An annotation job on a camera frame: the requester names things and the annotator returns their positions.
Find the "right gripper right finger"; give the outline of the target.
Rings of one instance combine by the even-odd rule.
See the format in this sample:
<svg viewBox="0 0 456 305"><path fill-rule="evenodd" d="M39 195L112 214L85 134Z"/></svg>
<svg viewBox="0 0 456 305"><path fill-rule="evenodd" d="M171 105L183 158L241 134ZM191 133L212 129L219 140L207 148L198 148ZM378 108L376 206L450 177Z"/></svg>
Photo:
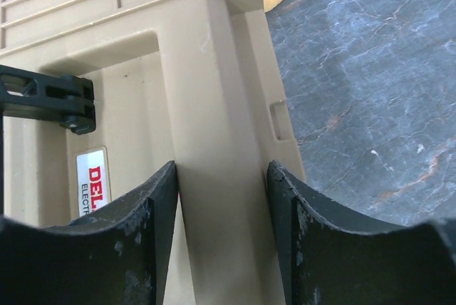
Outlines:
<svg viewBox="0 0 456 305"><path fill-rule="evenodd" d="M315 191L281 163L267 197L288 304L453 304L455 221L403 227Z"/></svg>

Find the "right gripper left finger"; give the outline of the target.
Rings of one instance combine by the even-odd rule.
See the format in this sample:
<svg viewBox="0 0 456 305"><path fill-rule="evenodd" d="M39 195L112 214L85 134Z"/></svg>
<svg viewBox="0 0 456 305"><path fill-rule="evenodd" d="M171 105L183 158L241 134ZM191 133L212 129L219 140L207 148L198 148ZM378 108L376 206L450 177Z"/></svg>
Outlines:
<svg viewBox="0 0 456 305"><path fill-rule="evenodd" d="M1 218L3 304L161 304L178 180L167 162L149 180L66 226Z"/></svg>

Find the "tan plastic tool box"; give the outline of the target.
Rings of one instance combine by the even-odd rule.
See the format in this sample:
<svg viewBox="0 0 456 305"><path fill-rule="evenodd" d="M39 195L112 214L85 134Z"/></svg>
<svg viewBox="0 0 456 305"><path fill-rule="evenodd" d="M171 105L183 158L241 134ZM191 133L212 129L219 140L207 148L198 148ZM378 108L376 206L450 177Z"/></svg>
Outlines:
<svg viewBox="0 0 456 305"><path fill-rule="evenodd" d="M304 176L263 0L1 0L1 218L66 226L172 161L161 304L283 304L275 160Z"/></svg>

